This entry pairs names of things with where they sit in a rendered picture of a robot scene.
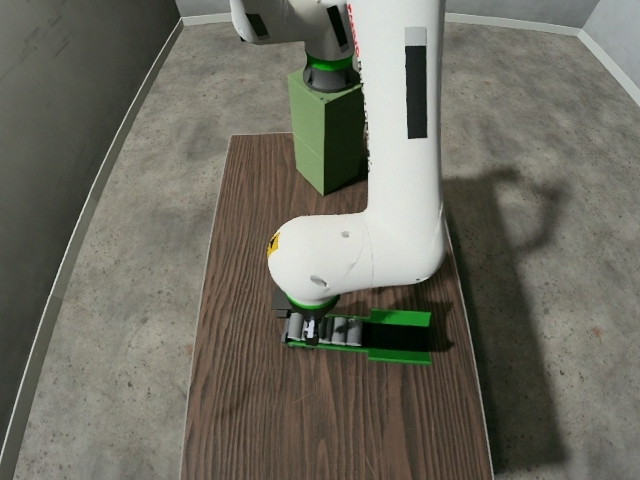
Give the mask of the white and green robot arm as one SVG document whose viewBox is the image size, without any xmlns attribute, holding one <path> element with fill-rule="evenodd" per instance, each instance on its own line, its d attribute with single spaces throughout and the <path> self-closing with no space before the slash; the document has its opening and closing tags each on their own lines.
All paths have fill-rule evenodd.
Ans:
<svg viewBox="0 0 640 480">
<path fill-rule="evenodd" d="M 230 4 L 234 27 L 247 42 L 304 41 L 303 82 L 314 91 L 339 93 L 354 85 L 356 48 L 363 92 L 368 207 L 298 217 L 277 231 L 268 252 L 280 286 L 271 305 L 276 317 L 322 316 L 343 293 L 431 277 L 447 248 L 441 171 L 446 0 Z"/>
</svg>

